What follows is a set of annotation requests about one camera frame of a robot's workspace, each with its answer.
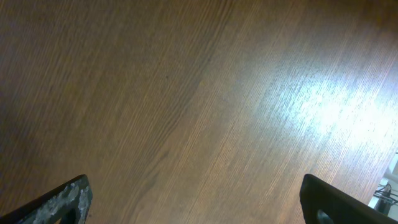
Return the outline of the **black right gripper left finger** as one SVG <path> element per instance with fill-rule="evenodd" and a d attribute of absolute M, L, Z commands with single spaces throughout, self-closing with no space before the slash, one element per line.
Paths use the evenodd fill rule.
<path fill-rule="evenodd" d="M 85 224 L 93 199 L 85 174 L 65 182 L 39 198 L 1 217 L 1 223 Z"/>

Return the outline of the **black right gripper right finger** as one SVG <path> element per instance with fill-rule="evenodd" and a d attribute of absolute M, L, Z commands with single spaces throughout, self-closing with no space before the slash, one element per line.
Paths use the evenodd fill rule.
<path fill-rule="evenodd" d="M 299 197 L 306 224 L 397 224 L 312 174 L 304 175 Z"/>

